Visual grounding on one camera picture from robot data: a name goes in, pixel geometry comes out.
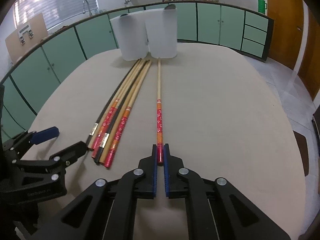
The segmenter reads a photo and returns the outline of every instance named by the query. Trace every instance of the tiled floor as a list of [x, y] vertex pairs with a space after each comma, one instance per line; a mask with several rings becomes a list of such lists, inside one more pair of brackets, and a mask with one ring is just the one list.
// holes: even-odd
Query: tiled floor
[[316, 110], [312, 99], [299, 76], [286, 66], [268, 58], [266, 63], [246, 57], [249, 63], [260, 73], [262, 78], [281, 102], [292, 129], [307, 139], [309, 154], [309, 175], [306, 179], [306, 206], [303, 234], [320, 209], [318, 195], [318, 146], [311, 120]]

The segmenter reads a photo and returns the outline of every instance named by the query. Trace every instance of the cabinet door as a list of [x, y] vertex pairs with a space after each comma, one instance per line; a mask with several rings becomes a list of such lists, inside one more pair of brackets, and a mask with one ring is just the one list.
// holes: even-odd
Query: cabinet door
[[220, 5], [198, 3], [198, 41], [219, 44]]
[[[117, 12], [112, 12], [112, 13], [109, 13], [108, 15], [109, 15], [109, 19], [111, 20], [112, 18], [115, 18], [117, 16], [120, 16], [120, 15], [123, 15], [123, 14], [126, 14], [126, 13], [129, 13], [128, 9], [117, 11]], [[119, 48], [117, 38], [116, 38], [116, 36], [114, 36], [114, 37], [115, 37], [115, 40], [116, 40], [116, 46], [117, 46], [117, 48]]]
[[25, 130], [28, 130], [36, 118], [36, 115], [30, 110], [23, 101], [18, 91], [14, 87], [10, 78], [4, 82], [3, 104], [9, 113]]
[[164, 9], [166, 6], [168, 6], [168, 3], [161, 3], [161, 4], [149, 5], [149, 6], [146, 6], [146, 10], [150, 10], [150, 9]]
[[12, 119], [5, 108], [2, 109], [1, 128], [3, 128], [11, 138], [24, 131], [24, 129]]
[[178, 40], [197, 40], [196, 3], [175, 3], [178, 16]]
[[129, 13], [128, 9], [124, 9], [124, 10], [117, 11], [117, 12], [112, 12], [112, 13], [109, 13], [108, 15], [109, 15], [109, 19], [111, 20], [112, 18], [115, 18], [117, 16], [120, 16], [120, 15], [123, 15], [126, 13]]
[[8, 137], [5, 133], [4, 130], [1, 129], [1, 139], [2, 139], [2, 143], [6, 142], [7, 140], [11, 139], [10, 137]]
[[59, 82], [41, 48], [27, 57], [12, 72], [11, 76], [23, 96], [37, 113], [59, 86]]
[[85, 61], [74, 28], [64, 31], [42, 47], [60, 82]]
[[80, 23], [76, 29], [87, 58], [117, 48], [108, 15]]
[[220, 45], [241, 49], [244, 10], [221, 6]]
[[143, 11], [143, 10], [144, 10], [143, 7], [130, 8], [129, 9], [129, 13], [131, 13], [131, 12], [139, 12], [139, 11]]

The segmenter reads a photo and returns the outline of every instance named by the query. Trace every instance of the chopstick bundle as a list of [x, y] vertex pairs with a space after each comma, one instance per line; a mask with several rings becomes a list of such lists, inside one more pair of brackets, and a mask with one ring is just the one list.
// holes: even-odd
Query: chopstick bundle
[[122, 81], [119, 83], [118, 87], [116, 88], [116, 90], [113, 92], [113, 94], [111, 95], [111, 97], [109, 98], [108, 102], [106, 103], [105, 107], [103, 108], [102, 112], [100, 113], [100, 115], [98, 116], [92, 130], [91, 133], [89, 134], [86, 144], [89, 148], [92, 147], [92, 144], [94, 142], [95, 137], [97, 136], [98, 131], [100, 130], [103, 120], [105, 119], [105, 117], [107, 116], [109, 109], [111, 107], [111, 103], [114, 101], [114, 99], [117, 97], [117, 95], [119, 94], [119, 92], [122, 90], [124, 84], [127, 82], [127, 80], [129, 79], [130, 75], [133, 72], [134, 67], [136, 67], [138, 65], [138, 63], [140, 62], [141, 59], [138, 59], [134, 65], [131, 67], [131, 69], [127, 72], [127, 74], [124, 76], [124, 78], [122, 79]]
[[106, 168], [110, 168], [110, 167], [111, 167], [113, 158], [114, 158], [114, 156], [115, 156], [115, 153], [116, 153], [116, 150], [117, 150], [117, 147], [118, 147], [118, 144], [119, 144], [119, 141], [120, 141], [121, 136], [122, 136], [122, 132], [123, 132], [124, 127], [125, 127], [125, 125], [126, 125], [126, 123], [127, 123], [127, 120], [128, 120], [128, 117], [129, 117], [129, 114], [130, 114], [130, 111], [131, 111], [131, 108], [132, 108], [132, 106], [133, 106], [133, 104], [134, 104], [134, 102], [135, 102], [135, 100], [136, 100], [136, 98], [137, 98], [137, 95], [138, 95], [139, 90], [140, 90], [140, 88], [141, 88], [142, 82], [143, 82], [145, 76], [147, 75], [150, 66], [151, 66], [151, 61], [148, 62], [147, 66], [145, 67], [145, 69], [143, 70], [143, 72], [142, 72], [142, 74], [141, 74], [141, 78], [140, 78], [140, 80], [139, 80], [139, 82], [138, 82], [138, 84], [137, 84], [137, 86], [136, 86], [136, 88], [135, 88], [135, 90], [134, 90], [131, 98], [130, 98], [130, 101], [129, 101], [128, 105], [127, 105], [127, 108], [125, 109], [124, 114], [123, 114], [123, 116], [122, 116], [122, 118], [121, 118], [121, 120], [120, 120], [120, 123], [119, 123], [119, 125], [117, 126], [116, 133], [115, 133], [115, 136], [114, 136], [114, 138], [113, 138], [113, 140], [112, 140], [110, 149], [108, 150], [108, 147], [105, 147], [104, 152], [107, 152], [107, 151], [108, 151], [107, 157], [106, 157], [106, 159], [104, 160], [104, 166], [105, 166]]
[[120, 103], [116, 106], [115, 108], [115, 111], [114, 111], [114, 114], [112, 115], [112, 120], [110, 122], [110, 124], [108, 125], [108, 128], [105, 129], [105, 133], [102, 134], [103, 137], [101, 137], [101, 140], [100, 140], [100, 145], [99, 145], [99, 148], [97, 150], [97, 154], [96, 156], [94, 157], [94, 162], [96, 164], [99, 164], [99, 161], [100, 161], [100, 157], [102, 155], [102, 152], [103, 152], [103, 149], [107, 143], [107, 140], [109, 138], [109, 135], [110, 135], [110, 132], [111, 130], [113, 129], [114, 127], [114, 124], [115, 122], [123, 115], [123, 112], [125, 110], [125, 107], [123, 109], [123, 105], [124, 104], [128, 104], [128, 101], [127, 101], [127, 98], [128, 98], [128, 95], [130, 93], [132, 93], [133, 89], [132, 87], [134, 86], [134, 84], [137, 82], [137, 79], [139, 78], [140, 76], [140, 73], [141, 71], [144, 69], [144, 66], [146, 65], [146, 62], [144, 60], [140, 61], [139, 63], [139, 67], [138, 67], [138, 73], [137, 75], [134, 77], [134, 79], [132, 80], [132, 82], [130, 83], [130, 86], [128, 88], [125, 88], [125, 94], [124, 96], [121, 98], [121, 101], [119, 101]]
[[96, 138], [93, 141], [93, 144], [91, 145], [91, 148], [93, 149], [92, 152], [92, 158], [95, 158], [97, 155], [97, 150], [99, 149], [100, 144], [103, 142], [103, 137], [110, 126], [110, 123], [112, 121], [113, 116], [116, 113], [117, 108], [119, 107], [119, 104], [122, 102], [123, 98], [125, 97], [125, 93], [130, 88], [134, 78], [137, 76], [137, 73], [143, 66], [143, 63], [145, 61], [142, 59], [140, 60], [135, 67], [133, 68], [131, 74], [128, 76], [127, 82], [124, 83], [123, 87], [119, 91], [119, 93], [115, 96], [115, 100], [113, 101], [112, 105], [108, 109], [108, 112], [102, 122], [102, 125], [99, 129], [99, 133], [97, 134]]
[[161, 106], [161, 60], [158, 58], [158, 88], [157, 88], [157, 163], [163, 165], [163, 135]]

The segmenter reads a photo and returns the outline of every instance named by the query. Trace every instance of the drawer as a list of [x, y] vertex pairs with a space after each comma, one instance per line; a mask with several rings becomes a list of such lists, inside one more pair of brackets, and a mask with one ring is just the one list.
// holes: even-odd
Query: drawer
[[269, 20], [263, 16], [260, 16], [251, 12], [245, 13], [245, 24], [267, 31], [268, 22]]
[[267, 36], [267, 33], [262, 30], [253, 28], [248, 25], [245, 25], [245, 27], [244, 27], [243, 37], [245, 37], [249, 40], [256, 41], [256, 42], [264, 45], [266, 42], [266, 36]]
[[246, 39], [243, 39], [243, 41], [242, 41], [241, 50], [248, 52], [250, 54], [253, 54], [257, 57], [262, 57], [263, 49], [264, 49], [263, 45], [256, 43], [254, 41], [249, 41]]

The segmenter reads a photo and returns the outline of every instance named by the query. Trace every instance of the beige tabletop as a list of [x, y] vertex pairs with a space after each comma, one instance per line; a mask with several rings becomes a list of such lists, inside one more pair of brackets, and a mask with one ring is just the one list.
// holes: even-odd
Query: beige tabletop
[[[44, 104], [30, 130], [57, 126], [57, 139], [32, 147], [26, 159], [47, 159], [85, 141], [105, 103], [133, 62], [119, 49], [82, 63]], [[156, 143], [156, 60], [132, 108], [110, 170], [90, 155], [67, 168], [68, 194], [40, 204], [41, 221], [68, 204], [98, 178], [119, 179], [151, 155]], [[237, 52], [215, 45], [178, 44], [162, 60], [164, 143], [201, 177], [225, 177], [292, 240], [300, 234], [305, 179], [290, 123], [258, 72]], [[164, 194], [158, 167], [157, 197], [139, 200], [134, 239], [188, 239], [184, 200]]]

